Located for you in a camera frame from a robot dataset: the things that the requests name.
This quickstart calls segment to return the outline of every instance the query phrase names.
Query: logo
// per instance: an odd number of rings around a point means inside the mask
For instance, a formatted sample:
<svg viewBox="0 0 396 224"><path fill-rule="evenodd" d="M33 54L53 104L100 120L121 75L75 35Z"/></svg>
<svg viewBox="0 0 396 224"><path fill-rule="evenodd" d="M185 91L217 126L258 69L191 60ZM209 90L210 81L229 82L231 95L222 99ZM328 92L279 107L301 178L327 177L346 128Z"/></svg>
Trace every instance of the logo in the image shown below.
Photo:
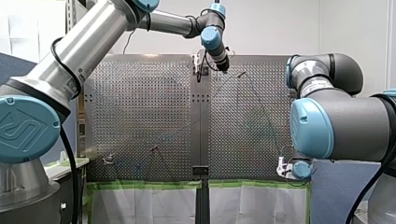
<svg viewBox="0 0 396 224"><path fill-rule="evenodd" d="M0 146L29 151L46 128L47 125L41 120L21 110L10 108L0 118Z"/></svg>

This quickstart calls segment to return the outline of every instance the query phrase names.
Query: green strip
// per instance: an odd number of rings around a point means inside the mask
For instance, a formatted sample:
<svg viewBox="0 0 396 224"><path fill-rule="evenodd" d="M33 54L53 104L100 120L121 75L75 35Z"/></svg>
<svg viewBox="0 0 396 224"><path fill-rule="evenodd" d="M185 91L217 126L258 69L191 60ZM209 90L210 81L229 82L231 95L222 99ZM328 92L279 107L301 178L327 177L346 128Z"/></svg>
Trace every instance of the green strip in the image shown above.
<svg viewBox="0 0 396 224"><path fill-rule="evenodd" d="M44 167L50 167L50 166L55 165L56 163L58 163L58 162L57 161L53 161L53 162L45 164Z"/></svg>
<svg viewBox="0 0 396 224"><path fill-rule="evenodd" d="M310 184L305 186L292 186L288 183L265 180L209 180L209 187L212 189L240 188L242 186L272 188L272 189L308 189Z"/></svg>
<svg viewBox="0 0 396 224"><path fill-rule="evenodd" d="M145 182L133 180L117 180L115 182L89 183L91 190L101 189L200 189L201 181L182 182Z"/></svg>
<svg viewBox="0 0 396 224"><path fill-rule="evenodd" d="M87 161L87 158L76 158L76 164L79 165L80 163L83 163L84 161ZM70 166L69 160L62 161L61 166Z"/></svg>

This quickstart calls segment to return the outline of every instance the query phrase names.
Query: blue joint cap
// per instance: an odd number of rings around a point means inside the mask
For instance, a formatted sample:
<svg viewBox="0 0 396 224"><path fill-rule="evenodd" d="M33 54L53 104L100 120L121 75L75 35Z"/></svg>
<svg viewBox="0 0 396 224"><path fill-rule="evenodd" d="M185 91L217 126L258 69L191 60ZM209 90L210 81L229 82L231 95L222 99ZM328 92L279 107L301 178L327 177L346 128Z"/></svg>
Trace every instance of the blue joint cap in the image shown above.
<svg viewBox="0 0 396 224"><path fill-rule="evenodd" d="M48 152L61 122L46 103L29 96L0 97L0 162L32 161Z"/></svg>
<svg viewBox="0 0 396 224"><path fill-rule="evenodd" d="M326 111L315 100L304 98L293 102L290 133L294 148L301 154L316 159L329 159L332 155L332 123Z"/></svg>
<svg viewBox="0 0 396 224"><path fill-rule="evenodd" d="M209 50L216 49L221 44L221 33L216 26L207 26L201 32L202 45Z"/></svg>
<svg viewBox="0 0 396 224"><path fill-rule="evenodd" d="M396 89L385 90L384 94L388 96L396 96Z"/></svg>
<svg viewBox="0 0 396 224"><path fill-rule="evenodd" d="M212 3L212 6L210 6L210 9L219 12L225 18L226 10L225 10L224 5L222 5L220 3Z"/></svg>
<svg viewBox="0 0 396 224"><path fill-rule="evenodd" d="M136 5L146 12L152 12L160 4L160 0L134 0Z"/></svg>
<svg viewBox="0 0 396 224"><path fill-rule="evenodd" d="M312 165L306 161L297 161L293 164L292 173L297 179L308 179L312 175Z"/></svg>

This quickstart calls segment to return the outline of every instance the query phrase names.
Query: perforated metal panel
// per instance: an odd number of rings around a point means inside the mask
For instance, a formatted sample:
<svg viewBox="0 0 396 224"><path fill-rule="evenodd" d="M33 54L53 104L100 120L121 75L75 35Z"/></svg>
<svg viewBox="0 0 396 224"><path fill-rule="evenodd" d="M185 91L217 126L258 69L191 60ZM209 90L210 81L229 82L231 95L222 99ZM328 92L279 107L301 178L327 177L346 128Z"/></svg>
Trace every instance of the perforated metal panel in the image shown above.
<svg viewBox="0 0 396 224"><path fill-rule="evenodd" d="M286 60L235 56L196 84L187 55L106 57L85 86L89 180L192 179L207 163L210 178L276 178L278 156L291 157Z"/></svg>
<svg viewBox="0 0 396 224"><path fill-rule="evenodd" d="M278 156L291 156L286 60L237 56L229 74L212 76L211 178L273 178Z"/></svg>
<svg viewBox="0 0 396 224"><path fill-rule="evenodd" d="M85 85L90 181L191 179L191 57L113 55Z"/></svg>

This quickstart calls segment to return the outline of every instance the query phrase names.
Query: robotic arm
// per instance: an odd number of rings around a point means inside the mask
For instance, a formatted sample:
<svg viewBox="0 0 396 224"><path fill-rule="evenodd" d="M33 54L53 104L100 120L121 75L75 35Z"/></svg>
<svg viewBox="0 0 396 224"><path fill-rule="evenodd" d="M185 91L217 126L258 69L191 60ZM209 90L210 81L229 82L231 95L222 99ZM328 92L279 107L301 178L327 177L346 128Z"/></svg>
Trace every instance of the robotic arm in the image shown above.
<svg viewBox="0 0 396 224"><path fill-rule="evenodd" d="M39 157L62 133L70 101L125 31L144 28L186 38L200 35L218 69L228 70L222 43L223 5L212 4L198 18L156 11L158 5L159 0L99 1L57 45L58 41L53 43L52 54L27 76L11 77L0 86L0 217L2 207L32 203L33 198L54 189Z"/></svg>
<svg viewBox="0 0 396 224"><path fill-rule="evenodd" d="M369 201L370 223L395 223L396 94L384 91L354 98L363 78L358 64L343 54L291 57L287 84L297 91L290 111L296 151L316 159L379 161L381 167L353 204L346 223L379 179Z"/></svg>

